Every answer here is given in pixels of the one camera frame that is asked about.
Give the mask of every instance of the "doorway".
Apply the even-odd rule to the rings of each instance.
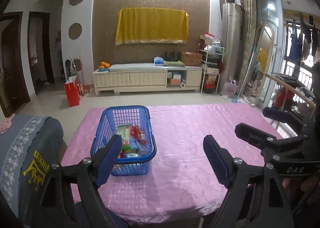
[[[281,61],[283,57],[283,12],[281,0],[257,0],[257,18],[258,23],[266,23],[271,26],[274,32],[274,43],[272,47],[272,57],[268,69],[268,74],[278,73],[281,70]],[[267,107],[271,99],[275,82],[266,78],[259,103]]]
[[[21,19],[22,12],[0,16],[0,105],[5,117],[30,101],[20,53]]]
[[[36,94],[39,93],[44,85],[54,83],[50,55],[49,23],[50,13],[29,13],[29,66]]]

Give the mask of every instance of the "metal screw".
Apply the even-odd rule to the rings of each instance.
[[[268,169],[273,169],[273,165],[272,165],[271,163],[267,163],[267,164],[266,164],[266,167],[267,167]]]
[[[54,163],[51,165],[51,167],[52,167],[53,169],[57,169],[57,168],[59,167],[59,163],[54,162]]]
[[[86,165],[87,165],[87,164],[90,164],[91,162],[92,162],[92,159],[91,159],[91,158],[85,158],[85,159],[82,160],[82,163],[83,163],[83,164],[86,164]]]
[[[278,155],[273,155],[272,158],[276,161],[279,161],[280,160],[280,157]]]
[[[235,164],[238,164],[238,165],[241,165],[242,162],[243,162],[243,160],[240,159],[240,158],[234,158],[233,161],[234,161]]]

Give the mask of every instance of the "blue gripper pad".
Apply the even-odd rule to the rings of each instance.
[[[229,189],[235,178],[233,157],[226,149],[219,146],[212,135],[204,137],[203,149],[219,183]]]
[[[106,146],[99,149],[92,157],[93,166],[98,169],[95,179],[98,187],[107,182],[122,149],[122,139],[119,135],[113,135],[109,142],[106,138],[103,138],[102,141]]]
[[[283,122],[283,123],[290,121],[289,115],[287,112],[280,111],[280,110],[277,110],[274,108],[265,107],[262,110],[262,114],[264,117],[270,118],[275,121],[279,121],[279,122]]]

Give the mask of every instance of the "blue plastic basket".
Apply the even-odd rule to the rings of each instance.
[[[91,157],[104,148],[121,125],[138,125],[147,138],[145,155],[137,158],[118,158],[111,172],[114,176],[145,175],[149,172],[150,160],[156,155],[156,143],[152,134],[149,110],[144,106],[110,107],[103,111],[91,147]]]

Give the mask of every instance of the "cabinet drawer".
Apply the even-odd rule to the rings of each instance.
[[[128,86],[129,73],[106,73],[94,76],[97,87]]]
[[[130,72],[131,86],[155,86],[165,85],[166,72]]]
[[[200,86],[202,71],[188,71],[186,86]]]

